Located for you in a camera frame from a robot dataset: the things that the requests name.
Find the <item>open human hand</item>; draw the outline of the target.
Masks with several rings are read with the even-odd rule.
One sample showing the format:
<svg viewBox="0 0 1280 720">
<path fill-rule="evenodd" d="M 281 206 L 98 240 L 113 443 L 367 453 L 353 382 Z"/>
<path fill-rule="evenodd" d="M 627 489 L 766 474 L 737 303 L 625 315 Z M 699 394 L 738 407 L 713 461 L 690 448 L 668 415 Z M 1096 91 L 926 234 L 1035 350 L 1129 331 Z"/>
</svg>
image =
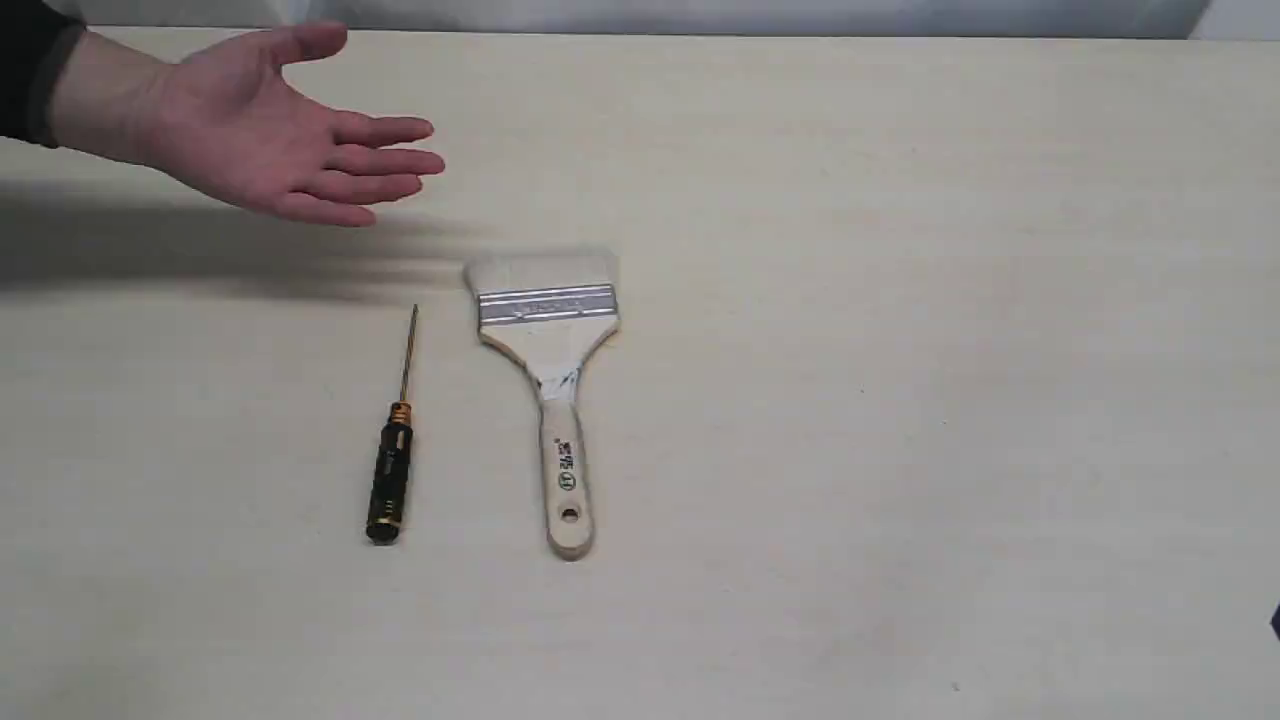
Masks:
<svg viewBox="0 0 1280 720">
<path fill-rule="evenodd" d="M 374 206 L 419 193 L 444 159 L 433 126 L 310 99 L 288 65 L 335 56 L 348 29 L 315 22 L 260 29 L 163 64 L 136 105 L 138 159 L 211 199 L 315 225 L 369 227 Z"/>
</svg>

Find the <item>black sleeved forearm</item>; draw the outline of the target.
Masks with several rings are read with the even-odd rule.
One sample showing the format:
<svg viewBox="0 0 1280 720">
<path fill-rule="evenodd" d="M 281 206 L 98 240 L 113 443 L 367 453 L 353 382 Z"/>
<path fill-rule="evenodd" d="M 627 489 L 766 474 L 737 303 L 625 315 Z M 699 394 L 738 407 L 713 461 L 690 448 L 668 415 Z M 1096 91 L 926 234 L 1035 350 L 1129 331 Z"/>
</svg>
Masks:
<svg viewBox="0 0 1280 720">
<path fill-rule="evenodd" d="M 145 167 L 154 91 L 168 68 L 44 1 L 4 1 L 3 137 Z"/>
</svg>

